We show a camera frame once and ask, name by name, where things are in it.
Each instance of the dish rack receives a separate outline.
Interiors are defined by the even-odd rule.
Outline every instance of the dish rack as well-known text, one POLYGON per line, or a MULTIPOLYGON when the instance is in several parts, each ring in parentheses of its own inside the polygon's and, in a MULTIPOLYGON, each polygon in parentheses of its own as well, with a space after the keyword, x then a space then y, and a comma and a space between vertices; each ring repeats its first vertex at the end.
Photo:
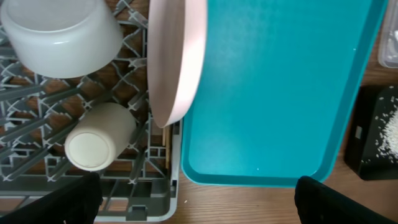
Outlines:
POLYGON ((147 1, 109 1, 124 32, 118 56, 80 78, 52 79, 18 62, 0 26, 0 215, 21 208, 86 173, 66 158, 68 133, 95 105, 113 101, 134 115, 127 149, 101 176, 96 221, 159 222, 177 208, 180 123, 159 129, 146 86, 147 1))

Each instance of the black object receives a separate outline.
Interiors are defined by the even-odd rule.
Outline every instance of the black object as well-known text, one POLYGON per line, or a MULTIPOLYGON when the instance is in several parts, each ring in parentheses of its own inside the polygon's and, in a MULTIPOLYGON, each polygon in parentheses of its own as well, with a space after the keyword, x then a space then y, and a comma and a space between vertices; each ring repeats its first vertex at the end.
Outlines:
POLYGON ((397 108, 398 86, 366 86, 358 93, 345 162, 363 180, 398 179, 398 161, 379 149, 397 108))
POLYGON ((102 201, 100 177, 92 172, 0 218, 0 223, 92 224, 102 201))
POLYGON ((302 224, 396 224, 311 177, 298 180, 294 200, 302 224))

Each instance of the wooden surface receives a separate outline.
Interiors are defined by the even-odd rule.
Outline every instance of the wooden surface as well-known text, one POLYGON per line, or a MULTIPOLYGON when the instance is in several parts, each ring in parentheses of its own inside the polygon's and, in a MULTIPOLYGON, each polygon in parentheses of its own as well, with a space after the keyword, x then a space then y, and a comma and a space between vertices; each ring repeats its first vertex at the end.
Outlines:
MULTIPOLYGON (((363 85, 398 84, 398 69, 383 68, 377 61, 378 43, 379 40, 369 60, 363 85)), ((325 182, 327 186, 398 222, 398 180, 361 180, 344 163, 344 151, 345 142, 333 173, 325 182)), ((200 186, 187 180, 182 173, 178 184, 177 211, 164 223, 300 223, 294 205, 294 189, 200 186)))

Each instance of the plastic tray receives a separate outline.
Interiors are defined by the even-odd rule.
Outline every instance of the plastic tray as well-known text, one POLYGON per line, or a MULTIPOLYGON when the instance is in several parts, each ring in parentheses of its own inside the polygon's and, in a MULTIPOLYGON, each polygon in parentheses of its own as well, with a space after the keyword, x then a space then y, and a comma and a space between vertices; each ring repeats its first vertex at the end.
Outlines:
POLYGON ((335 162, 386 0, 208 2, 182 168, 199 184, 293 187, 335 162))
POLYGON ((379 63, 387 68, 398 68, 398 4, 390 0, 382 28, 379 63))

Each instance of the white bowl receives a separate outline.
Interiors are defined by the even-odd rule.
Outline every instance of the white bowl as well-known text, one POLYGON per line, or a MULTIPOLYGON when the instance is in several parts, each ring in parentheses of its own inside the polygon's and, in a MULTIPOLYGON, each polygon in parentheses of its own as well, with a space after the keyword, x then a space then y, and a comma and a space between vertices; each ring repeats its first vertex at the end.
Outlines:
POLYGON ((149 6, 148 89, 163 128, 189 110, 200 81, 207 33, 207 0, 156 0, 149 6))
POLYGON ((52 78, 99 70, 123 35, 103 0, 5 0, 1 22, 23 65, 52 78))

